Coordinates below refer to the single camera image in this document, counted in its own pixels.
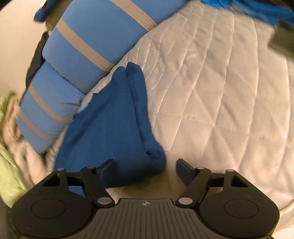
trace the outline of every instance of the beige stripe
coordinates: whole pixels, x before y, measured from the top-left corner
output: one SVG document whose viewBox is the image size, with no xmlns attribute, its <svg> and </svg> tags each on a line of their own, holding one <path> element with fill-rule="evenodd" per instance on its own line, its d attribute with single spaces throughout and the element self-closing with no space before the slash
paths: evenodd
<svg viewBox="0 0 294 239">
<path fill-rule="evenodd" d="M 85 43 L 62 18 L 56 25 L 60 34 L 71 44 L 75 49 L 82 53 L 89 61 L 98 66 L 101 70 L 106 72 L 110 71 L 114 65 L 104 59 L 94 49 L 92 49 L 87 43 Z"/>
<path fill-rule="evenodd" d="M 55 142 L 56 139 L 50 138 L 46 135 L 43 135 L 40 131 L 38 131 L 32 124 L 29 122 L 29 120 L 22 114 L 22 112 L 19 112 L 20 118 L 23 120 L 23 122 L 29 127 L 36 135 L 38 135 L 41 139 L 46 140 L 48 142 Z"/>
<path fill-rule="evenodd" d="M 131 0 L 110 0 L 113 4 L 121 8 L 137 23 L 147 31 L 152 30 L 157 24 L 141 8 L 135 5 Z"/>
<path fill-rule="evenodd" d="M 64 119 L 57 115 L 54 111 L 50 109 L 50 107 L 41 99 L 41 97 L 38 95 L 38 93 L 33 88 L 32 84 L 29 87 L 29 92 L 34 98 L 34 100 L 38 103 L 38 105 L 54 120 L 56 120 L 59 123 L 67 124 L 70 122 L 68 119 Z"/>
</svg>

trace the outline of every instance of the ribbed gray panel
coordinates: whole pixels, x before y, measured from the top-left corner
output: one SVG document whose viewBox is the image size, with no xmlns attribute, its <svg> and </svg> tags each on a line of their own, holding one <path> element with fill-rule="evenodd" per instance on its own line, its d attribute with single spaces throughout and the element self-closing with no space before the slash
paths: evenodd
<svg viewBox="0 0 294 239">
<path fill-rule="evenodd" d="M 176 207 L 170 199 L 121 199 L 113 208 L 98 210 L 89 225 L 67 239 L 228 238 L 210 231 L 193 210 Z"/>
</svg>

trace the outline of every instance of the light green cloth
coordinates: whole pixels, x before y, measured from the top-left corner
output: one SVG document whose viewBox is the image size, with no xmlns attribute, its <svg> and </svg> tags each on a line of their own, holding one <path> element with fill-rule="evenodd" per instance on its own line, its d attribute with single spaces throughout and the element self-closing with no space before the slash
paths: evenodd
<svg viewBox="0 0 294 239">
<path fill-rule="evenodd" d="M 14 93 L 10 92 L 8 97 L 0 97 L 0 133 L 8 102 L 13 95 Z M 12 207 L 27 189 L 21 180 L 17 165 L 2 144 L 0 144 L 0 172 L 0 196 L 9 207 Z"/>
</svg>

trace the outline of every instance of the green fabric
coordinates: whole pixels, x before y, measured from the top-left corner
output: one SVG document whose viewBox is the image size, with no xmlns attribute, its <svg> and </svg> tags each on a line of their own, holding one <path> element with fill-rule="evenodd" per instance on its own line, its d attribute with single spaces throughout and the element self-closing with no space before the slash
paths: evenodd
<svg viewBox="0 0 294 239">
<path fill-rule="evenodd" d="M 18 167 L 2 144 L 0 144 L 0 171 L 0 196 L 6 205 L 12 207 L 27 189 L 22 183 Z"/>
</svg>

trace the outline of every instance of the quilted mattress cover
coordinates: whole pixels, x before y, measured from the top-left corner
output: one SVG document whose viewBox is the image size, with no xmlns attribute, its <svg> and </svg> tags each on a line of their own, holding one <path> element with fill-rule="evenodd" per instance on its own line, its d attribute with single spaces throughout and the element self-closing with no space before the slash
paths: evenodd
<svg viewBox="0 0 294 239">
<path fill-rule="evenodd" d="M 139 64 L 153 133 L 167 155 L 164 173 L 109 189 L 115 200 L 176 199 L 184 186 L 175 163 L 183 158 L 212 172 L 237 170 L 278 205 L 274 237 L 293 237 L 294 61 L 268 49 L 272 33 L 261 21 L 190 1 L 88 93 L 83 106 L 117 67 Z"/>
</svg>

